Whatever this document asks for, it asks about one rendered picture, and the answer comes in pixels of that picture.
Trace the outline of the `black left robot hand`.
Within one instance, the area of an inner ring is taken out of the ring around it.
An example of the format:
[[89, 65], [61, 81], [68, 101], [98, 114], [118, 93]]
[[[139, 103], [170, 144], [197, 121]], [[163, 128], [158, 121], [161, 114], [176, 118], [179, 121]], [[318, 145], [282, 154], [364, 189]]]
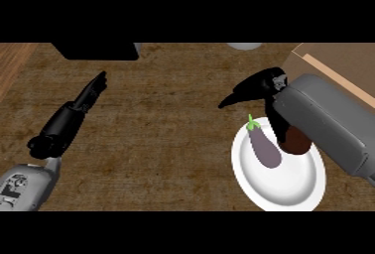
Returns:
[[30, 155], [36, 159], [58, 158], [67, 152], [79, 134], [86, 114], [107, 89], [102, 71], [83, 89], [77, 99], [68, 101], [53, 114], [40, 135], [28, 142]]

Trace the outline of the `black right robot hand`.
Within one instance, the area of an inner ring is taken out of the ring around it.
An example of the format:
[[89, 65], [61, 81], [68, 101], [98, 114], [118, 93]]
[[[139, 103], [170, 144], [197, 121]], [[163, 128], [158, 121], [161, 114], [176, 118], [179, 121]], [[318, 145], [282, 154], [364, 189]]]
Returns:
[[266, 103], [266, 114], [278, 137], [281, 149], [287, 153], [293, 150], [287, 145], [287, 131], [291, 125], [275, 110], [275, 95], [281, 92], [279, 86], [285, 87], [285, 72], [279, 67], [272, 67], [253, 74], [234, 88], [232, 94], [220, 102], [219, 107], [223, 108], [240, 102], [263, 100]]

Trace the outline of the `cardboard box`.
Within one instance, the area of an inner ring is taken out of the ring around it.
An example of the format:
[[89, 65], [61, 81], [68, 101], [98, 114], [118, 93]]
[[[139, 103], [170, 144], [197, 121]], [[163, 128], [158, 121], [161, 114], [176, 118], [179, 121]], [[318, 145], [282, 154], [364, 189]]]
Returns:
[[316, 74], [375, 114], [375, 43], [302, 43], [281, 68], [288, 81]]

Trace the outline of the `purple eggplant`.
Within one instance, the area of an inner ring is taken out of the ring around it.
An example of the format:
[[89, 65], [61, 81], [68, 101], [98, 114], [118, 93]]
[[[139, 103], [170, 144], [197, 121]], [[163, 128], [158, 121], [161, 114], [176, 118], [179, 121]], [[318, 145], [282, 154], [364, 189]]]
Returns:
[[259, 161], [265, 167], [273, 169], [282, 163], [282, 154], [265, 134], [262, 124], [254, 120], [253, 116], [248, 116], [247, 130]]

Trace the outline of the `white plate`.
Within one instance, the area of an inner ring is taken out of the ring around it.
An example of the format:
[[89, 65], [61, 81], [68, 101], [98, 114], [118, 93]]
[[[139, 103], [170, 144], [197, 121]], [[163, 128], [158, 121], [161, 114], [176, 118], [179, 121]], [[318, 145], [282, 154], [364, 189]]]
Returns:
[[325, 194], [325, 166], [315, 146], [303, 155], [281, 151], [281, 165], [269, 169], [254, 153], [248, 128], [232, 145], [232, 167], [240, 186], [266, 211], [313, 211]]

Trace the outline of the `pale grey round object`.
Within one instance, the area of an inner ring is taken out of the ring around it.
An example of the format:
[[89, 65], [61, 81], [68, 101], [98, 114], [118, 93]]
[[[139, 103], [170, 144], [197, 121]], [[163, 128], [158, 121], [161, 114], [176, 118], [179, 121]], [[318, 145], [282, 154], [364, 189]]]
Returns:
[[254, 50], [262, 46], [263, 43], [228, 43], [228, 45], [241, 51], [250, 51]]

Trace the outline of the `brown round vegetable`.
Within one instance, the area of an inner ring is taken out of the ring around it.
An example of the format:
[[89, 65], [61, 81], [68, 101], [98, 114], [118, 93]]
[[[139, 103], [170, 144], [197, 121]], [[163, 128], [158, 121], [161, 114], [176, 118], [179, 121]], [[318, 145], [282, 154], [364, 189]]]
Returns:
[[290, 126], [285, 132], [285, 142], [281, 143], [282, 150], [294, 155], [303, 155], [310, 149], [312, 141], [302, 131]]

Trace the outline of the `black appliance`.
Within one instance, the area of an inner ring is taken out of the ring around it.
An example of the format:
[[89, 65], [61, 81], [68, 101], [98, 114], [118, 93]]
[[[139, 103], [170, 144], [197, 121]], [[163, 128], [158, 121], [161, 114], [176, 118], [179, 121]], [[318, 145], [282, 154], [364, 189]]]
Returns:
[[141, 43], [53, 43], [68, 60], [136, 61]]

